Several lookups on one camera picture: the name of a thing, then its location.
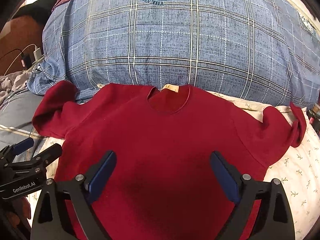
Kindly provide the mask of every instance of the power adapter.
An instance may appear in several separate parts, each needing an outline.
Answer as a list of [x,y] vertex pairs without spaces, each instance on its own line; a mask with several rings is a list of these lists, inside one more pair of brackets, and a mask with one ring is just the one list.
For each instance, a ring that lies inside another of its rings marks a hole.
[[29,69],[32,66],[30,55],[24,54],[21,58],[21,63],[24,69]]
[[33,52],[33,55],[35,56],[35,60],[38,61],[42,57],[41,48],[35,46],[35,51]]

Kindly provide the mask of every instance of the black charger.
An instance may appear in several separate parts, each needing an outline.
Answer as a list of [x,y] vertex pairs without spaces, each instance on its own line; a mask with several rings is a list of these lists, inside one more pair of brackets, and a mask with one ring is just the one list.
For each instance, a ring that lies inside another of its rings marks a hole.
[[32,66],[31,58],[29,54],[24,54],[21,58],[21,63],[23,66],[23,69],[27,70]]

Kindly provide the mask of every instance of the blue gripper pad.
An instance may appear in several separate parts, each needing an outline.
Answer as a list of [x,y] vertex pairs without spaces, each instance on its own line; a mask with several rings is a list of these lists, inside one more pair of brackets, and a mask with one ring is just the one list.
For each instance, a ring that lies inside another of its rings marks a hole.
[[102,165],[98,168],[88,184],[88,195],[86,196],[86,199],[89,204],[92,204],[99,198],[104,186],[116,167],[117,157],[115,152],[110,151],[104,158],[105,161],[103,161]]
[[241,199],[239,186],[227,170],[227,167],[223,164],[221,158],[223,157],[220,153],[213,152],[210,157],[211,168],[228,200],[238,204]]
[[21,153],[23,153],[24,151],[30,149],[31,147],[33,147],[34,145],[34,141],[32,138],[27,138],[27,139],[24,139],[23,141],[17,143],[16,145],[13,146],[12,148],[12,152],[15,154],[15,155],[19,155]]

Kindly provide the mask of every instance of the white plaid pattern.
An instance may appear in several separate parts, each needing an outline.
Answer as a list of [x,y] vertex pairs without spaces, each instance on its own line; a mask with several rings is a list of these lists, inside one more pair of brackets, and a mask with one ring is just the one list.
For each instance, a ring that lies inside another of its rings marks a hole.
[[28,87],[68,79],[77,99],[97,84],[192,84],[267,103],[317,101],[319,36],[286,0],[71,0],[43,35],[45,61]]

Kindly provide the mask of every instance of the screw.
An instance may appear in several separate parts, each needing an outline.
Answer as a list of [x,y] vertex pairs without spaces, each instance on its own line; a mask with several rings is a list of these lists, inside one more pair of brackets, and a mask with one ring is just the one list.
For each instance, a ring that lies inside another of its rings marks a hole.
[[243,175],[242,175],[242,178],[243,178],[244,180],[250,180],[250,179],[251,179],[251,176],[250,176],[249,174],[243,174]]
[[279,179],[273,179],[274,184],[279,185],[281,181]]
[[84,179],[84,176],[82,175],[82,174],[78,174],[77,176],[76,176],[76,181],[81,181],[81,180],[83,180]]
[[47,181],[45,182],[47,185],[50,185],[50,184],[52,184],[52,182],[53,182],[53,179],[47,179]]

